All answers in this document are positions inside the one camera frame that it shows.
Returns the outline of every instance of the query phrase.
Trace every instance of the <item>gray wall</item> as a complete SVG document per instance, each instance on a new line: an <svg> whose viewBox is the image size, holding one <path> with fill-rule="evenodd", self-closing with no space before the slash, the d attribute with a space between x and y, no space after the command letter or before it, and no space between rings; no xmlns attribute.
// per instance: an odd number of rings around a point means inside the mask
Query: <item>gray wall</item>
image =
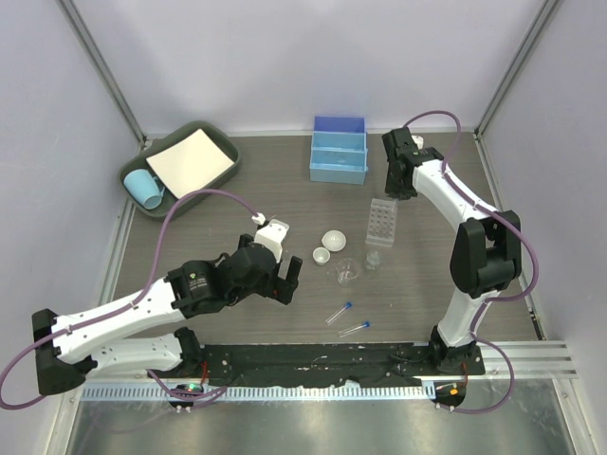
<svg viewBox="0 0 607 455"><path fill-rule="evenodd" d="M193 118L311 129L315 114L387 128L436 108L474 127L542 2L75 3L144 131L168 133Z"/></svg>
<svg viewBox="0 0 607 455"><path fill-rule="evenodd" d="M606 21L605 2L563 2L486 137L500 192L540 256L543 326L567 341L603 431Z"/></svg>
<svg viewBox="0 0 607 455"><path fill-rule="evenodd" d="M55 2L0 8L0 366L31 343L30 316L91 307L137 145ZM3 397L36 395L33 355ZM0 410L2 453L40 454L57 400Z"/></svg>

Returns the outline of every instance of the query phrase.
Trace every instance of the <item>dark wood surface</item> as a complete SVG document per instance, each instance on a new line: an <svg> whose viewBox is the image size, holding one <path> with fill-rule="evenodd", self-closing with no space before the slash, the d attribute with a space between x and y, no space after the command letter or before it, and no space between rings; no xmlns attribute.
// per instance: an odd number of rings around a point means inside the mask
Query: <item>dark wood surface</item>
<svg viewBox="0 0 607 455"><path fill-rule="evenodd" d="M428 146L445 153L452 134L424 135ZM267 217L291 226L286 255L304 260L300 287L293 302L252 296L216 315L179 325L158 327L143 336L161 335L187 325L201 342L295 343L328 341L423 341L443 317L451 300L449 272L454 232L423 196L398 204L395 244L383 252L381 268L363 275L357 285L341 288L331 272L342 258L362 265L366 227L373 197L382 197L387 163L380 136L369 135L369 172L363 186L315 183L309 179L310 136L258 136L234 139L243 156L240 172L222 189L245 197ZM492 201L472 135L465 135L453 170L480 197ZM149 274L158 221L137 213L120 270L116 298L140 289ZM312 250L329 229L341 230L346 248L329 264L317 266ZM191 259L231 254L242 233L254 233L248 212L237 203L211 196L175 220L162 250L157 275L165 275ZM520 291L517 282L508 294ZM326 318L348 300L354 307L331 326ZM371 328L339 338L337 331L365 320ZM493 305L479 334L491 340L535 339L525 303Z"/></svg>

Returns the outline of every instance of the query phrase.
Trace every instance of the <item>white bowl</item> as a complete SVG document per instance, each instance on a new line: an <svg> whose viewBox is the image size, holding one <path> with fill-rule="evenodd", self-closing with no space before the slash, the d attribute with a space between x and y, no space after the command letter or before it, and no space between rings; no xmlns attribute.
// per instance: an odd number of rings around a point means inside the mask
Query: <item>white bowl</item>
<svg viewBox="0 0 607 455"><path fill-rule="evenodd" d="M329 251L342 251L345 247L345 235L339 230L329 230L322 236L322 246Z"/></svg>
<svg viewBox="0 0 607 455"><path fill-rule="evenodd" d="M312 252L312 258L314 258L314 262L318 265L325 265L329 262L331 258L331 253L326 248L319 246Z"/></svg>

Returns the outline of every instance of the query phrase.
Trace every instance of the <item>blue plastic box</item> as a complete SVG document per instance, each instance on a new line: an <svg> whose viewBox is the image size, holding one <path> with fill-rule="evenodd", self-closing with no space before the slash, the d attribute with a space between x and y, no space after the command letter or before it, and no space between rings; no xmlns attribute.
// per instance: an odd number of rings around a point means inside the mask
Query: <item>blue plastic box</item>
<svg viewBox="0 0 607 455"><path fill-rule="evenodd" d="M316 117L310 179L362 185L367 173L365 131L364 118Z"/></svg>

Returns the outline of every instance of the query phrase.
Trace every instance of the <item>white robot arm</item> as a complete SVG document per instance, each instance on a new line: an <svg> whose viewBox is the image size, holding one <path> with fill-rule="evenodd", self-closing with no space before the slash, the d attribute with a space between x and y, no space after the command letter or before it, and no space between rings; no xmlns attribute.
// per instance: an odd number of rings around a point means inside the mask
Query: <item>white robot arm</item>
<svg viewBox="0 0 607 455"><path fill-rule="evenodd" d="M425 195L457 232L450 267L456 289L447 314L432 331L431 347L435 363L459 365L475 344L470 326L481 304L497 297L520 276L521 243L508 229L477 209L482 205L497 211L476 196L449 166L443 170L440 153L434 148L417 148L408 128L393 130L382 139L389 163L386 193L399 200L418 193ZM447 182L444 173L449 173L457 187L475 203L467 202ZM516 213L500 214L520 228Z"/></svg>
<svg viewBox="0 0 607 455"><path fill-rule="evenodd" d="M181 328L156 338L123 339L158 325L216 313L251 294L289 304L298 287L302 260L292 257L286 277L278 276L289 226L278 220L261 223L255 237L244 234L238 248L215 261L189 261L152 284L143 300L140 291L98 308L67 316L46 309L32 316L34 339L66 331L36 349L41 395L78 387L87 377L139 373L145 369L191 374L200 364L194 333ZM131 309L117 310L132 305ZM106 317L72 330L77 324Z"/></svg>

